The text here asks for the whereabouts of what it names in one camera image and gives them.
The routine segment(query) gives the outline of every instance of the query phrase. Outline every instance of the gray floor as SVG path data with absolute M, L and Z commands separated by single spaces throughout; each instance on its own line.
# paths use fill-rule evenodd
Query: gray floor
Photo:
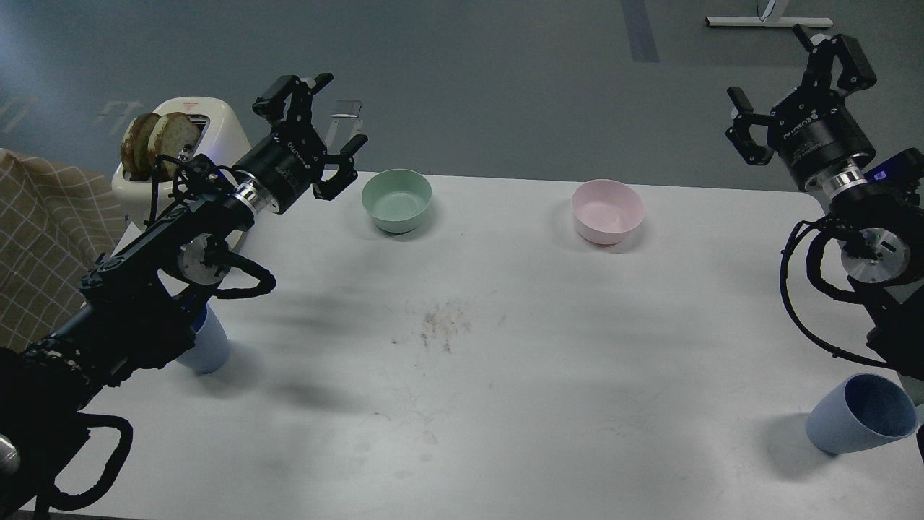
M 366 170 L 793 190 L 724 139 L 729 85 L 759 111 L 794 88 L 788 30 L 710 29 L 753 0 L 3 2 L 0 146 L 111 172 L 131 117 L 181 95 L 249 111 L 281 74 L 359 99 Z M 857 37 L 879 84 L 848 106 L 884 159 L 924 142 L 924 2 L 793 0 Z

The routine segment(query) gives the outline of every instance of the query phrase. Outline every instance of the bread slice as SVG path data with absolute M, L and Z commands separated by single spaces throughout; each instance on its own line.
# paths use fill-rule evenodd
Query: bread slice
M 148 140 L 160 118 L 157 114 L 141 114 L 125 130 L 119 156 L 129 180 L 151 179 L 153 169 L 152 163 L 148 161 Z
M 148 161 L 153 165 L 158 154 L 176 157 L 187 146 L 191 150 L 196 146 L 199 134 L 199 127 L 182 112 L 172 112 L 161 116 L 154 125 L 151 138 L 148 140 Z M 175 175 L 176 165 L 164 161 L 164 171 L 160 181 L 171 180 Z

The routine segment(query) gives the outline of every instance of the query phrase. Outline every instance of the green bowl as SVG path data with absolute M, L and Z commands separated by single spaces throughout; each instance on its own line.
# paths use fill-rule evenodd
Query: green bowl
M 362 205 L 375 225 L 389 233 L 406 233 L 427 219 L 433 190 L 420 173 L 389 169 L 362 189 Z

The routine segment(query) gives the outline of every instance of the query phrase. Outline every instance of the light blue cup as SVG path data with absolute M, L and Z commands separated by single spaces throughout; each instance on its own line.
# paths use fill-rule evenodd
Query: light blue cup
M 176 360 L 199 374 L 209 374 L 221 368 L 228 360 L 231 345 L 225 329 L 208 304 L 192 323 L 192 329 L 196 331 L 195 346 Z
M 847 378 L 812 410 L 806 433 L 819 450 L 850 453 L 904 439 L 918 427 L 911 398 L 875 374 Z

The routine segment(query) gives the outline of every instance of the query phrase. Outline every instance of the beige cloth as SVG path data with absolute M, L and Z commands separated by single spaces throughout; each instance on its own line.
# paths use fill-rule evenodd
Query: beige cloth
M 67 321 L 80 277 L 125 228 L 107 177 L 0 148 L 0 347 L 22 351 Z

